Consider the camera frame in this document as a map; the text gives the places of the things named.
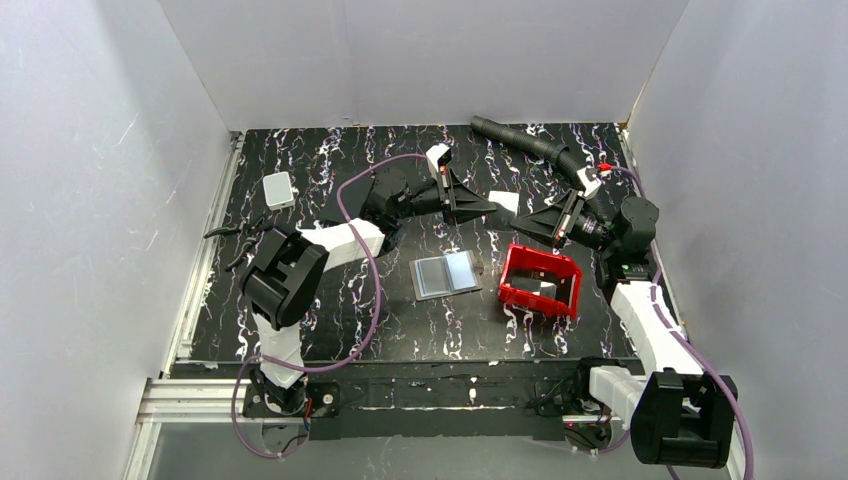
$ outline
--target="gray floor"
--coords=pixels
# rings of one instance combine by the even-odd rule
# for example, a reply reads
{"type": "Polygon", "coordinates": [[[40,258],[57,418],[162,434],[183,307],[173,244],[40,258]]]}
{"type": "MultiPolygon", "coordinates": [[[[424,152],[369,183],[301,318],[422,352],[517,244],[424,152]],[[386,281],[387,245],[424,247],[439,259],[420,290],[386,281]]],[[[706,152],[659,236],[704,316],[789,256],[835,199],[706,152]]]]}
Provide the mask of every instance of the gray floor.
{"type": "MultiPolygon", "coordinates": [[[[245,426],[260,445],[259,426],[245,426]]],[[[727,470],[679,468],[683,480],[726,480],[727,470]]],[[[598,459],[513,437],[362,438],[312,442],[284,461],[254,457],[231,425],[165,424],[151,479],[567,479],[670,478],[641,465],[630,445],[598,459]]]]}

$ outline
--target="marble tabletop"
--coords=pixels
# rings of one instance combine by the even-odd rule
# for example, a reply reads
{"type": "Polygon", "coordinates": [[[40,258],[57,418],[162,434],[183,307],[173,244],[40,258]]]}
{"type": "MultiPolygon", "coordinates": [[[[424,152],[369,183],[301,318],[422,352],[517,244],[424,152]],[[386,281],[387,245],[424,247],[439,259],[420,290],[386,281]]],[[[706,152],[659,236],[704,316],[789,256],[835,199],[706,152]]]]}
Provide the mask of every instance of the marble tabletop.
{"type": "MultiPolygon", "coordinates": [[[[587,164],[624,165],[612,124],[514,127],[567,144],[587,164]]],[[[484,197],[491,190],[518,192],[519,214],[544,207],[568,188],[568,183],[538,158],[489,141],[465,125],[250,130],[238,159],[224,223],[269,214],[261,191],[262,178],[286,171],[297,189],[296,204],[275,214],[277,221],[299,228],[319,227],[318,213],[326,202],[334,201],[330,192],[342,181],[375,161],[400,153],[423,153],[440,142],[452,146],[451,167],[471,190],[484,197]]],[[[417,168],[424,179],[426,167],[420,164],[417,168]]],[[[614,202],[633,195],[630,181],[623,177],[614,176],[607,185],[614,202]]],[[[634,356],[621,321],[594,285],[597,261],[590,250],[568,244],[560,251],[572,257],[583,271],[577,317],[546,318],[505,307],[497,299],[497,283],[509,244],[549,250],[537,242],[515,232],[489,230],[482,219],[449,226],[440,215],[406,221],[402,235],[397,249],[378,258],[384,308],[377,334],[362,360],[634,356]],[[483,289],[416,302],[409,262],[460,250],[469,250],[482,259],[483,289]]],[[[242,270],[228,273],[223,268],[235,257],[243,240],[231,236],[218,243],[190,360],[235,362],[257,349],[256,327],[248,314],[248,302],[238,289],[242,270]]],[[[364,337],[373,307],[373,280],[365,263],[326,272],[315,303],[302,321],[304,359],[327,361],[347,356],[364,337]]]]}

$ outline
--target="red plastic container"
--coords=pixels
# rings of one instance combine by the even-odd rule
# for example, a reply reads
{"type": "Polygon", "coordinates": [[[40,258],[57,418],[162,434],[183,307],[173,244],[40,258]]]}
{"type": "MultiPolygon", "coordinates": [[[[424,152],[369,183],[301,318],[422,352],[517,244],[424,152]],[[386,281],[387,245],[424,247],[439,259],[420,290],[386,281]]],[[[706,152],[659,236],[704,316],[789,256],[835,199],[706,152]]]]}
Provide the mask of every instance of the red plastic container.
{"type": "Polygon", "coordinates": [[[498,285],[498,299],[507,305],[540,311],[549,317],[568,315],[576,318],[582,280],[583,272],[571,258],[513,243],[506,254],[498,285]],[[542,296],[510,285],[508,279],[517,271],[544,272],[540,275],[546,277],[545,281],[557,284],[557,298],[542,296]]]}

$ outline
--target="black tube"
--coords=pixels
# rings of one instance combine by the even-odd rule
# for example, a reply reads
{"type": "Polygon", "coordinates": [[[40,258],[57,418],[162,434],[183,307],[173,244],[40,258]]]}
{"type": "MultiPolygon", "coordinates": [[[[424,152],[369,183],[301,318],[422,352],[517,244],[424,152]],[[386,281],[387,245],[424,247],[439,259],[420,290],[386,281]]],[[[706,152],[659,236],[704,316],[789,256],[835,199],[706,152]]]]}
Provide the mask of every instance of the black tube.
{"type": "MultiPolygon", "coordinates": [[[[565,144],[555,145],[552,142],[536,138],[533,135],[509,128],[506,125],[477,115],[471,118],[471,130],[485,135],[492,140],[518,148],[527,153],[532,153],[541,159],[547,160],[555,172],[563,175],[578,189],[582,188],[580,179],[577,177],[577,171],[587,165],[585,162],[581,162],[575,158],[568,151],[568,147],[565,144]]],[[[603,221],[609,222],[615,216],[614,207],[607,205],[606,202],[598,201],[597,198],[589,200],[586,204],[603,221]]]]}

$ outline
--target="black marble table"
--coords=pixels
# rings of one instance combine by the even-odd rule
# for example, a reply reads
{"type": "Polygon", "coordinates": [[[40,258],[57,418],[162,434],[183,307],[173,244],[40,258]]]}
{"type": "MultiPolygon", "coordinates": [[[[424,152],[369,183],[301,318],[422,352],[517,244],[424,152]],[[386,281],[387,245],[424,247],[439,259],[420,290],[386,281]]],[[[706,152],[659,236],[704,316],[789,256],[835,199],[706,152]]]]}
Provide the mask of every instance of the black marble table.
{"type": "MultiPolygon", "coordinates": [[[[624,165],[612,124],[514,127],[566,143],[587,163],[624,165]]],[[[400,153],[423,153],[439,142],[452,146],[451,166],[473,191],[484,197],[490,190],[518,192],[520,214],[544,207],[568,186],[538,158],[473,134],[468,126],[251,130],[239,159],[225,224],[267,213],[262,177],[287,171],[297,188],[297,203],[279,212],[277,220],[315,228],[321,206],[335,201],[329,192],[341,181],[375,161],[400,153]]],[[[418,169],[423,179],[426,167],[420,164],[418,169]]],[[[633,194],[632,185],[623,177],[614,176],[607,184],[616,202],[633,194]]],[[[236,362],[257,350],[256,327],[237,287],[242,270],[227,273],[223,269],[242,241],[226,237],[218,244],[195,331],[192,361],[236,362]]],[[[545,248],[515,232],[487,230],[482,219],[458,227],[444,224],[438,215],[407,221],[398,248],[378,259],[384,309],[377,334],[362,359],[408,362],[634,355],[620,320],[594,286],[596,265],[591,252],[582,246],[569,244],[560,252],[574,258],[583,270],[577,318],[546,318],[504,307],[497,299],[497,282],[511,242],[545,248]],[[416,302],[409,262],[459,250],[470,250],[483,259],[483,289],[416,302]]],[[[328,361],[347,356],[364,337],[373,306],[373,280],[365,263],[326,272],[313,308],[302,322],[304,359],[328,361]]]]}

